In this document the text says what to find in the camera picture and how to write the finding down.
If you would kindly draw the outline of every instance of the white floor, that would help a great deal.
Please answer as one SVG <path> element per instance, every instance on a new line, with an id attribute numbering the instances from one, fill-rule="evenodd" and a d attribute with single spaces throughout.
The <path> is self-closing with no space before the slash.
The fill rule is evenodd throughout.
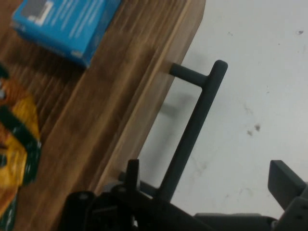
<path id="1" fill-rule="evenodd" d="M 270 160 L 308 180 L 307 9 L 306 0 L 207 0 L 183 65 L 207 75 L 221 59 L 229 69 L 173 204 L 190 214 L 278 218 Z M 144 181 L 159 186 L 200 92 L 174 81 L 140 155 Z"/>

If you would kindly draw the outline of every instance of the blue box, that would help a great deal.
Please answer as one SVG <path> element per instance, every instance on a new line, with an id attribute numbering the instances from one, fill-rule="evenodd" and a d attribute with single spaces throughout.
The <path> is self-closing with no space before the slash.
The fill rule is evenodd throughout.
<path id="1" fill-rule="evenodd" d="M 24 0 L 13 14 L 18 34 L 89 67 L 121 0 Z"/>

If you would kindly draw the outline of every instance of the metal bar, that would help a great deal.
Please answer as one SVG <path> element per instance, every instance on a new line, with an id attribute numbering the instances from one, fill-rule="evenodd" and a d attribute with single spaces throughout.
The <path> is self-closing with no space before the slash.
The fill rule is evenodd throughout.
<path id="1" fill-rule="evenodd" d="M 180 79 L 183 79 L 183 80 L 190 82 L 194 85 L 197 85 L 201 88 L 204 86 L 205 81 L 207 79 L 207 76 L 202 75 L 202 74 L 200 74 L 196 71 L 188 69 L 188 68 L 181 66 L 179 64 L 173 64 L 171 66 L 169 73 L 173 76 L 176 76 Z"/>
<path id="2" fill-rule="evenodd" d="M 171 200 L 227 68 L 226 62 L 216 61 L 209 76 L 201 86 L 202 93 L 174 153 L 163 182 L 157 191 L 156 197 L 166 201 Z M 183 69 L 174 65 L 170 73 L 172 75 L 180 75 L 180 70 Z M 198 86 L 203 81 L 196 80 L 197 75 L 195 72 L 189 71 L 189 69 L 185 68 L 184 74 L 185 76 L 181 75 L 182 79 L 194 84 L 196 83 Z"/>
<path id="3" fill-rule="evenodd" d="M 277 220 L 258 214 L 196 214 L 196 219 L 217 231 L 273 231 Z"/>
<path id="4" fill-rule="evenodd" d="M 139 160 L 129 160 L 124 185 L 127 190 L 140 189 L 140 176 L 139 176 Z"/>
<path id="5" fill-rule="evenodd" d="M 272 160 L 269 167 L 269 191 L 286 210 L 307 184 L 281 160 Z"/>

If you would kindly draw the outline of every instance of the wood grain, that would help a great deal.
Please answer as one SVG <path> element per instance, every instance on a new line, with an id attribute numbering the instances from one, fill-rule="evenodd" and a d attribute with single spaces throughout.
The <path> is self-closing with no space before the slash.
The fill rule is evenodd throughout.
<path id="1" fill-rule="evenodd" d="M 20 39 L 0 3 L 0 62 L 35 96 L 43 152 L 15 230 L 55 229 L 68 194 L 99 193 L 136 158 L 201 22 L 205 0 L 124 0 L 90 69 Z"/>

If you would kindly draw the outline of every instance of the dark gray metal handle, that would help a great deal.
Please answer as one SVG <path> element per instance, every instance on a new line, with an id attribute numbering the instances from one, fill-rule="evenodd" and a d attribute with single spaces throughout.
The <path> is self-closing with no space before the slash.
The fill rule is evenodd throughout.
<path id="1" fill-rule="evenodd" d="M 202 92 L 156 197 L 166 201 L 171 200 L 227 68 L 226 62 L 218 60 L 214 63 L 210 74 L 205 76 L 181 65 L 172 65 L 169 72 L 171 75 L 201 87 Z"/>

